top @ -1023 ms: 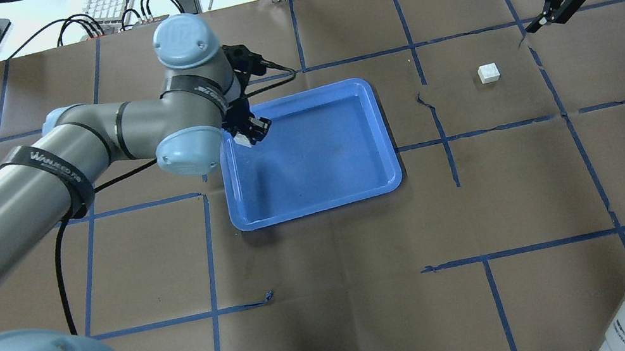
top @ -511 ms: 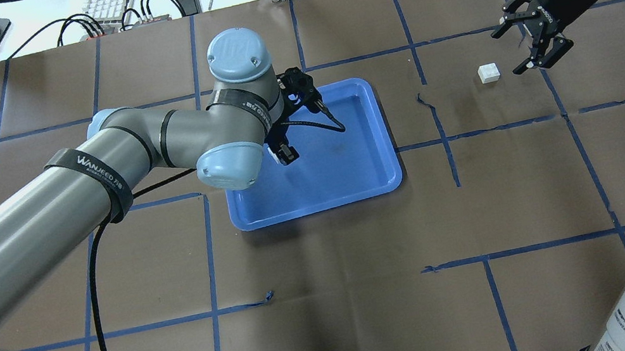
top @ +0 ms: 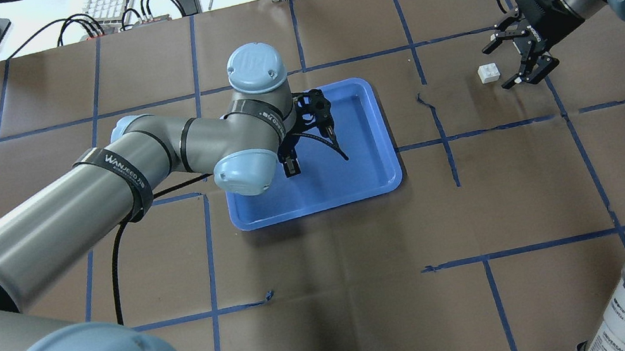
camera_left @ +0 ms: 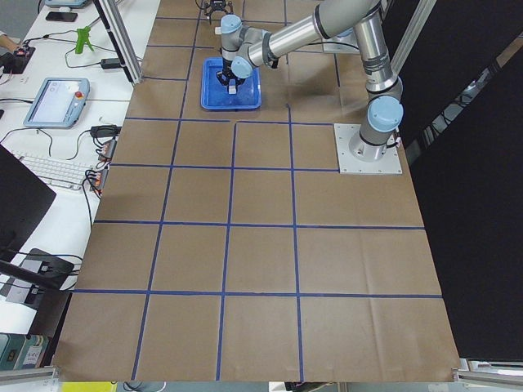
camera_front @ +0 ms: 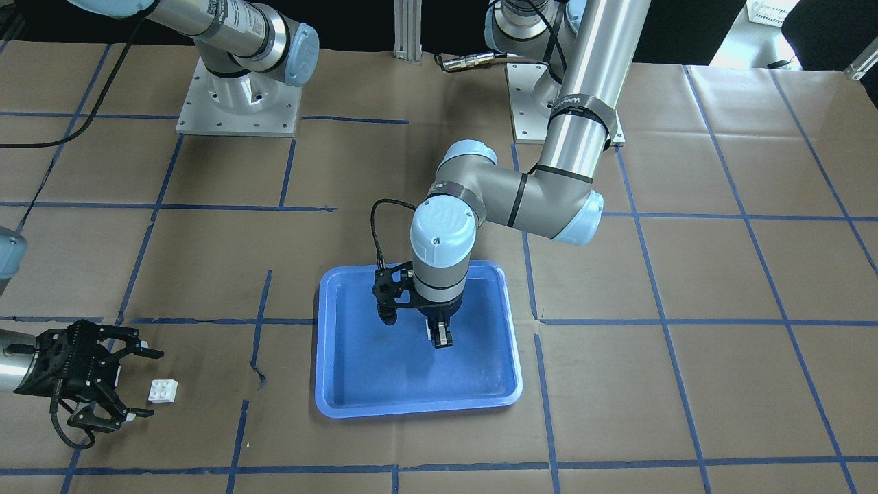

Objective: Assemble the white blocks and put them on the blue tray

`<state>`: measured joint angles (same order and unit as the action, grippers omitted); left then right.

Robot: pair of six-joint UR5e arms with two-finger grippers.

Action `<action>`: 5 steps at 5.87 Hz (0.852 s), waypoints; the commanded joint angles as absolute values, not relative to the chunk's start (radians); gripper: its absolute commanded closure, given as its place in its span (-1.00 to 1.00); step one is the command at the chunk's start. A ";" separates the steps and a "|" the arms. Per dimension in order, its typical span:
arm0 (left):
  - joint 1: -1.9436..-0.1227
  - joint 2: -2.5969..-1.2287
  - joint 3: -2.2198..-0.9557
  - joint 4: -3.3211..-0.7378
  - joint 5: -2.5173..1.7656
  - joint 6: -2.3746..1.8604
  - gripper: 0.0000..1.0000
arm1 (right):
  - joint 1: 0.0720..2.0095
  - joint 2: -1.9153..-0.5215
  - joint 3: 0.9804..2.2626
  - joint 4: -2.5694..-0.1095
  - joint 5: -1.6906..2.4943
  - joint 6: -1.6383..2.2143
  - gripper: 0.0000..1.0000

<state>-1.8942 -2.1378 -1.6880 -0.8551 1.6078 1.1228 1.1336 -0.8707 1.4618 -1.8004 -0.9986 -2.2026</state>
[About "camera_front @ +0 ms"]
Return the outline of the silver robot arm image right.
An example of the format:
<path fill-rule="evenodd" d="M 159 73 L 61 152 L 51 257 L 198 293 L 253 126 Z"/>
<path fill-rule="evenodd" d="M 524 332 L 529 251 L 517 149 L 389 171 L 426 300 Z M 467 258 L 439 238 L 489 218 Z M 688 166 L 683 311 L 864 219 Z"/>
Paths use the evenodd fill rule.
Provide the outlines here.
<path fill-rule="evenodd" d="M 416 309 L 433 346 L 451 346 L 451 319 L 485 222 L 573 245 L 595 237 L 604 200 L 593 176 L 617 134 L 619 97 L 649 8 L 647 1 L 584 3 L 573 50 L 562 57 L 543 149 L 528 172 L 499 166 L 480 141 L 449 147 L 425 200 L 413 207 L 412 260 L 388 267 L 376 251 L 371 292 L 383 323 L 394 325 L 399 309 Z"/>

